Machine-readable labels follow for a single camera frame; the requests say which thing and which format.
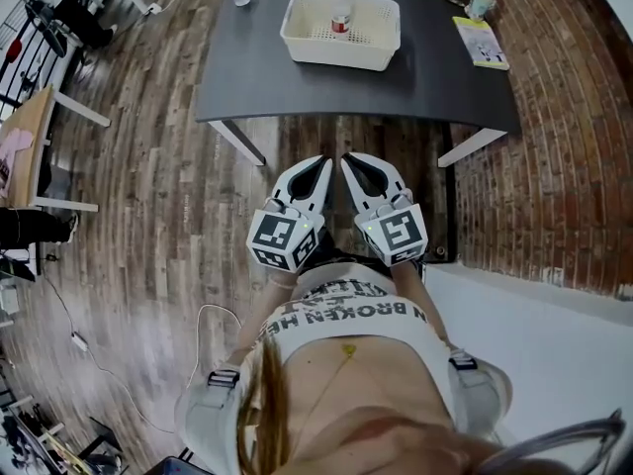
dark gray table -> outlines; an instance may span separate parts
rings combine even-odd
[[[290,0],[224,0],[198,99],[208,122],[250,160],[265,158],[231,119],[299,114],[423,118],[482,128],[439,159],[446,166],[519,133],[507,72],[475,67],[452,21],[463,10],[444,0],[395,0],[401,48],[384,72],[296,63],[279,35]]]

blonde hair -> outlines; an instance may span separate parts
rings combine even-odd
[[[288,436],[288,388],[279,347],[265,337],[261,360],[255,362],[252,378],[237,415],[237,457],[244,475],[270,475],[286,464],[290,455]],[[253,407],[261,394],[261,410]],[[252,456],[248,455],[244,432],[256,426]]]

white plastic basket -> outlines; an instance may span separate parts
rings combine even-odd
[[[351,0],[348,41],[334,36],[336,0],[290,0],[279,32],[294,61],[385,70],[400,47],[400,6],[393,0]]]

wooden floor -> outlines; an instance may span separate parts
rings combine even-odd
[[[209,126],[195,123],[197,83],[219,2],[178,0],[134,24],[136,9],[110,0],[102,23],[131,27],[106,50],[89,53],[90,64],[64,91],[109,116],[112,126],[60,110],[51,137],[55,176],[65,171],[71,179],[69,198],[98,203],[100,213],[82,218],[73,244],[46,248],[61,258],[45,264],[46,276],[99,364],[119,375],[164,429],[173,429],[173,405],[194,364],[200,306],[218,303],[241,318],[257,307],[265,272],[244,241],[280,171],[318,153],[385,157],[423,205],[431,247],[446,239],[443,177],[433,166],[440,138],[430,125],[358,117],[241,122],[268,158],[268,166],[257,168]],[[364,251],[339,169],[335,181],[328,226],[339,246]],[[19,396],[33,394],[64,422],[75,447],[94,437],[89,416],[113,428],[133,474],[179,453],[177,436],[145,423],[121,386],[71,344],[71,325],[44,280],[20,288],[20,306],[16,324],[1,331]],[[201,331],[207,373],[228,354],[236,325],[207,310]]]

red brick wall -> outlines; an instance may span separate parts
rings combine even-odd
[[[492,21],[523,134],[456,164],[463,262],[632,299],[633,46],[602,0],[502,0]]]

